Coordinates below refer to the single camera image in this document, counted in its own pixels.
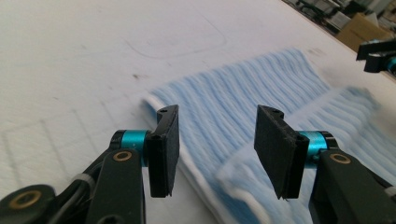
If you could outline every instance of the white tabletop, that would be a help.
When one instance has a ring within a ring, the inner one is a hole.
[[[280,0],[0,1],[0,197],[64,189],[116,130],[147,129],[149,90],[291,47],[333,87],[368,89],[396,134],[395,80]],[[173,198],[147,199],[148,223],[215,222],[180,173]]]

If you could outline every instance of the brass screw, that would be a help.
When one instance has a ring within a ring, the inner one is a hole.
[[[128,161],[131,159],[132,153],[129,151],[121,151],[113,156],[114,161]]]
[[[338,163],[350,164],[350,158],[338,153],[330,155],[330,158]]]
[[[36,203],[41,197],[41,192],[36,189],[28,190],[20,193],[17,197],[12,199],[9,203],[9,207],[12,209],[22,209],[29,207],[30,205]]]

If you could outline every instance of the black cable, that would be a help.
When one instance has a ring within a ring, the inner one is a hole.
[[[90,192],[90,188],[87,183],[80,182],[78,189],[74,194],[67,200],[67,202],[59,209],[59,211],[49,220],[49,224],[59,224],[62,220],[66,219],[66,216],[78,206],[78,202]]]

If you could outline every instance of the cardboard box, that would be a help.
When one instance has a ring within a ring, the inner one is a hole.
[[[359,49],[359,45],[363,42],[373,39],[389,39],[392,37],[390,30],[377,27],[364,17],[364,14],[356,14],[336,36],[338,40],[356,52]]]

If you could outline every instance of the white table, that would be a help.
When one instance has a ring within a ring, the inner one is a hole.
[[[163,83],[279,49],[303,50],[332,86],[367,88],[396,132],[395,80],[280,0],[0,1],[0,197],[60,192],[118,129],[147,129],[140,100]],[[177,171],[148,223],[215,223]]]

